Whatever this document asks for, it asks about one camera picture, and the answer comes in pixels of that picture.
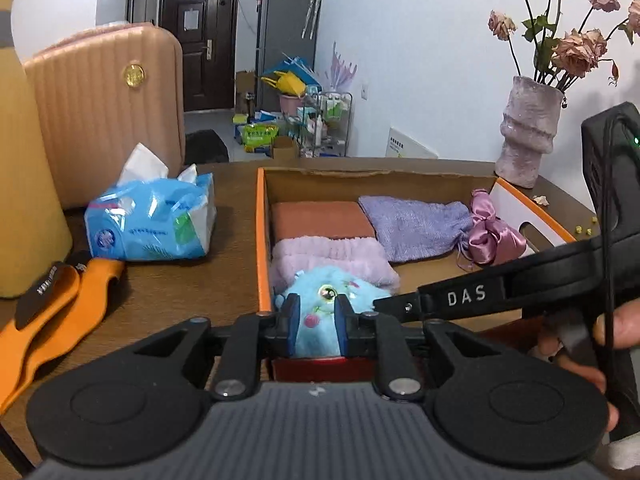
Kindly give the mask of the person right hand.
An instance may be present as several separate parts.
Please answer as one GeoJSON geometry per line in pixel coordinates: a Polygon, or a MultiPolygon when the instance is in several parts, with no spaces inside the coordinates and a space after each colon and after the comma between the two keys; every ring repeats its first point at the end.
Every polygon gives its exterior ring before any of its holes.
{"type": "MultiPolygon", "coordinates": [[[[552,356],[555,364],[558,364],[559,367],[582,376],[588,382],[592,382],[600,390],[600,393],[606,393],[608,381],[605,374],[597,367],[578,364],[566,354],[562,354],[561,343],[546,322],[535,321],[533,318],[528,322],[533,326],[536,347],[542,356],[545,358],[552,356]]],[[[599,344],[605,343],[605,329],[607,327],[611,327],[613,330],[613,342],[616,350],[637,347],[639,344],[639,300],[628,301],[617,308],[611,322],[606,322],[603,315],[598,317],[593,325],[593,336],[599,344]]]]}

